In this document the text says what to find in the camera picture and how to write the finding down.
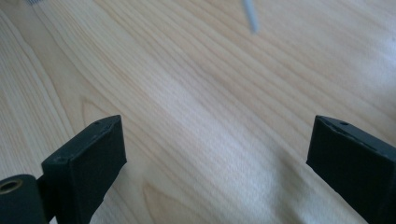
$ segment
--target light wood grain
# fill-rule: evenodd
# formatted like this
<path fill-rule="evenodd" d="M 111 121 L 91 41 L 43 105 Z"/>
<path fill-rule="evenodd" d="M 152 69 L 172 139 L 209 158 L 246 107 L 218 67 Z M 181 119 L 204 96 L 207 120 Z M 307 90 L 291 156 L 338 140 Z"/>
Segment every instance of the light wood grain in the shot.
<path fill-rule="evenodd" d="M 92 223 L 364 223 L 305 165 L 316 114 L 396 145 L 396 2 L 0 0 L 0 179 L 121 114 Z"/>

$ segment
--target table top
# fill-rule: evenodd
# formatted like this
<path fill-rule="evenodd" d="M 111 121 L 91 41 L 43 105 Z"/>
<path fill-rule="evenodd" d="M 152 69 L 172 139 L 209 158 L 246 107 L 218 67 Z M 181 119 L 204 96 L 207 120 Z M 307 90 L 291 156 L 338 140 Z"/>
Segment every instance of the table top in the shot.
<path fill-rule="evenodd" d="M 315 115 L 396 145 L 396 2 L 0 1 L 0 179 L 122 116 L 92 223 L 364 223 L 305 164 Z"/>

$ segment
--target screw hole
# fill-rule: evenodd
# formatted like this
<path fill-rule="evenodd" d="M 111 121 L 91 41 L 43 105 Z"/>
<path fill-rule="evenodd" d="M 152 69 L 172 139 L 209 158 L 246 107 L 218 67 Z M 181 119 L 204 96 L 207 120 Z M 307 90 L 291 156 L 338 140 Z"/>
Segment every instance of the screw hole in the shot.
<path fill-rule="evenodd" d="M 18 189 L 22 185 L 21 179 L 10 180 L 0 185 L 0 194 L 7 194 L 15 189 Z"/>

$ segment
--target wood grain pattern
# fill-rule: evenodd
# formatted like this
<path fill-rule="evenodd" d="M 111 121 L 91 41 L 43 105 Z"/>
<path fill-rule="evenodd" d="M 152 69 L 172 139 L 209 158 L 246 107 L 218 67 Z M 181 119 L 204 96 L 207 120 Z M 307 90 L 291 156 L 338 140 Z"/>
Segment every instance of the wood grain pattern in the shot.
<path fill-rule="evenodd" d="M 92 223 L 364 223 L 304 164 L 316 114 L 396 145 L 395 1 L 0 0 L 0 178 L 121 114 Z"/>

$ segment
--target wooden table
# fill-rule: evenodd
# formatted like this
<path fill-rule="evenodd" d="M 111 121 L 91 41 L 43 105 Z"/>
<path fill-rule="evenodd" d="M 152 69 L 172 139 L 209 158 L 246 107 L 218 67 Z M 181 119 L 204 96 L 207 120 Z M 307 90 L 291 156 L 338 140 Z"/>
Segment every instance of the wooden table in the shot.
<path fill-rule="evenodd" d="M 396 2 L 0 0 L 0 179 L 121 114 L 92 223 L 364 223 L 305 164 L 316 114 L 396 145 Z"/>

